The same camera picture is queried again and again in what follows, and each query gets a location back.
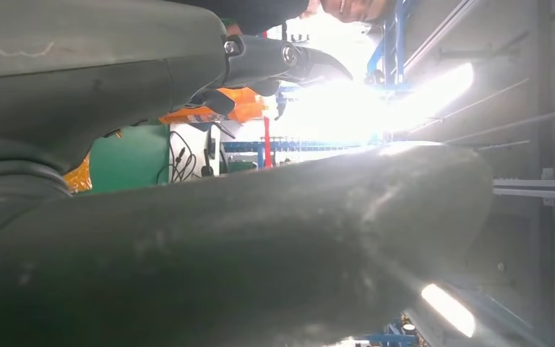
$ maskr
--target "white chalk mark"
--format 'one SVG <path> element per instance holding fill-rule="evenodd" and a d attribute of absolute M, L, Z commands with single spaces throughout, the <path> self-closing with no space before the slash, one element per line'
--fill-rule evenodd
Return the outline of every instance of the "white chalk mark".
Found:
<path fill-rule="evenodd" d="M 0 54 L 2 56 L 27 56 L 29 58 L 37 58 L 39 56 L 45 56 L 46 54 L 48 54 L 50 52 L 50 50 L 52 49 L 52 47 L 54 47 L 54 42 L 50 42 L 48 44 L 48 46 L 46 46 L 46 49 L 44 49 L 41 52 L 37 52 L 37 53 L 27 53 L 25 51 L 18 51 L 18 52 L 14 52 L 14 53 L 8 53 L 2 49 L 0 49 Z"/>

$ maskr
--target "red pole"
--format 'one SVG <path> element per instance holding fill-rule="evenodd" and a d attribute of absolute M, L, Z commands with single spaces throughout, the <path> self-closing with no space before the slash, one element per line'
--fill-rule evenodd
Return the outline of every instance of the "red pole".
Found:
<path fill-rule="evenodd" d="M 271 137 L 269 137 L 269 117 L 264 117 L 264 167 L 270 168 L 273 159 L 271 157 Z"/>

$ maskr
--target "blue metal beam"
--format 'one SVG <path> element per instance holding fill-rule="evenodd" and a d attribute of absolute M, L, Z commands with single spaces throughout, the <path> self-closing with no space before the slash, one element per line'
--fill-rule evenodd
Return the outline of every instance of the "blue metal beam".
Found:
<path fill-rule="evenodd" d="M 264 145 L 264 142 L 223 142 L 223 144 L 224 150 L 227 153 L 256 153 Z M 272 141 L 271 149 L 278 152 L 316 152 L 323 150 L 344 150 L 360 147 L 361 145 L 360 142 Z"/>

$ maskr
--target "yellow object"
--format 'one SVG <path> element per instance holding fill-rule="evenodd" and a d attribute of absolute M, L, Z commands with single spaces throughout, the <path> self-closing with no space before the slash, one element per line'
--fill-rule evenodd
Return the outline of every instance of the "yellow object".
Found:
<path fill-rule="evenodd" d="M 203 106 L 198 108 L 182 108 L 179 111 L 164 116 L 160 121 L 164 124 L 177 124 L 225 121 L 228 119 L 243 124 L 250 119 L 263 116 L 263 111 L 268 109 L 264 104 L 263 98 L 250 88 L 219 89 L 219 91 L 235 101 L 235 108 L 228 115 L 215 113 L 208 107 Z"/>
<path fill-rule="evenodd" d="M 65 182 L 71 193 L 86 192 L 93 188 L 90 180 L 90 154 L 86 155 L 82 165 L 65 175 Z"/>

